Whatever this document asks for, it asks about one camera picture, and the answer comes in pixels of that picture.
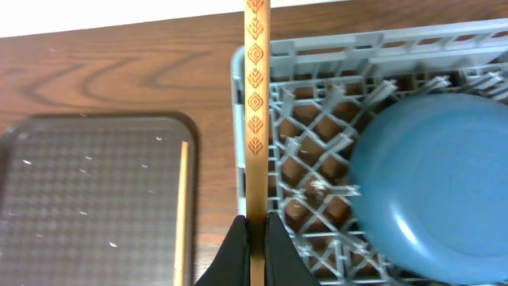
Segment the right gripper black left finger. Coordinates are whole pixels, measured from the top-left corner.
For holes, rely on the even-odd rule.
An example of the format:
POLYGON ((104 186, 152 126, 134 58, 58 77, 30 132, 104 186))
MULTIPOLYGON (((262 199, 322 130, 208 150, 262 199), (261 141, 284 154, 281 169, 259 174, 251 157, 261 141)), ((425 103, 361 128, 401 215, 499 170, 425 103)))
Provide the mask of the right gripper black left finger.
POLYGON ((194 286, 249 286, 250 247, 246 217, 232 222, 215 258, 194 286))

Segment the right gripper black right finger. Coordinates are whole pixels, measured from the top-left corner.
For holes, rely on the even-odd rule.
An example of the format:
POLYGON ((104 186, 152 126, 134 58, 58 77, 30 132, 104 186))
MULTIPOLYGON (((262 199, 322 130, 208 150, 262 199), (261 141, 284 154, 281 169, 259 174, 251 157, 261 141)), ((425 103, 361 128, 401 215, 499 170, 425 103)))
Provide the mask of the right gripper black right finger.
POLYGON ((320 286, 277 214, 267 215, 264 243, 266 286, 320 286))

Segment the wooden chopstick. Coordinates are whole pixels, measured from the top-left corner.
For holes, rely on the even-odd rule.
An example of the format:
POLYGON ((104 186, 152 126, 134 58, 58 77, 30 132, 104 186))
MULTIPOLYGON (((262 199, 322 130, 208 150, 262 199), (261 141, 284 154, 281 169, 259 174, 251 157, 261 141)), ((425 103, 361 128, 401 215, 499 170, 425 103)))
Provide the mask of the wooden chopstick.
POLYGON ((174 286, 185 284, 186 219, 187 219, 188 143, 181 144, 178 202, 175 229, 174 286))
POLYGON ((252 286, 265 285, 270 12, 270 0, 246 0, 244 4, 245 191, 252 286))

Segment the dark blue plate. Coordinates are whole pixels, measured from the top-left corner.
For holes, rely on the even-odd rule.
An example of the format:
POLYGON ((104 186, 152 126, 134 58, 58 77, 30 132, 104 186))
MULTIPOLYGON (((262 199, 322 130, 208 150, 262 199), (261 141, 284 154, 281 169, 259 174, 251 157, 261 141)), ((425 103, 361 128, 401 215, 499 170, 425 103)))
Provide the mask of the dark blue plate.
POLYGON ((403 99, 360 135, 352 208, 387 260, 454 284, 507 278, 507 107, 477 95, 403 99))

